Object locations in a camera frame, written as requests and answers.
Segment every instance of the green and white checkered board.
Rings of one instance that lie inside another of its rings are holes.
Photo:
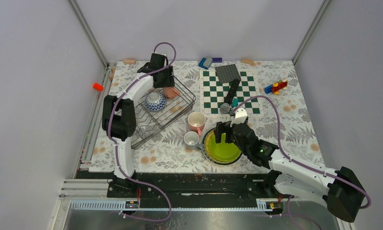
[[[258,82],[252,71],[240,71],[241,82],[236,96],[238,104],[246,99],[260,95]],[[220,106],[230,88],[230,83],[221,84],[214,70],[200,70],[200,111],[206,116],[220,116]],[[242,108],[249,117],[262,117],[262,104],[258,99],[245,103]]]

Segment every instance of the pink mug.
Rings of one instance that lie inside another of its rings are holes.
[[[166,98],[173,99],[177,96],[180,96],[180,92],[174,86],[173,87],[165,87],[165,88],[163,88],[163,95],[165,95]]]
[[[201,137],[205,125],[204,115],[200,112],[191,113],[187,117],[187,125],[191,131],[196,132]]]

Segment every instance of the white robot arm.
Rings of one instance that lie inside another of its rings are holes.
[[[108,125],[111,123],[111,138],[115,140],[118,146],[118,156],[115,161],[114,170],[114,174],[118,178],[126,178],[121,170],[129,177],[135,172],[132,162],[131,141],[136,127],[135,107],[138,105],[139,100],[147,94],[151,88],[164,88],[175,85],[173,67],[169,66],[163,69],[167,64],[168,59],[165,55],[152,54],[151,61],[140,68],[135,79],[123,92],[119,93],[119,95],[125,93],[122,99],[118,101],[118,105],[115,109],[115,112],[121,109],[121,115],[114,115],[112,121],[110,121],[110,116],[117,97],[107,95],[104,98],[101,126],[107,131]]]
[[[365,196],[355,188],[363,190],[352,170],[345,167],[335,170],[293,159],[277,145],[258,139],[247,122],[245,109],[238,108],[234,120],[217,123],[215,139],[219,143],[221,135],[226,133],[226,143],[234,143],[255,165],[270,169],[263,182],[268,193],[306,198],[327,207],[344,221],[355,220]]]

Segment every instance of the purple block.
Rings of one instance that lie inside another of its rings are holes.
[[[223,59],[221,58],[221,57],[214,57],[213,58],[213,63],[221,63],[221,62],[223,62]]]

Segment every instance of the dish rack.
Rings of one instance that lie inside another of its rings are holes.
[[[193,108],[196,96],[176,77],[174,79],[180,96],[167,99],[166,106],[162,110],[152,112],[145,106],[147,95],[151,92],[161,92],[162,88],[151,90],[139,99],[139,104],[135,107],[136,128],[131,141],[132,149],[139,148]]]

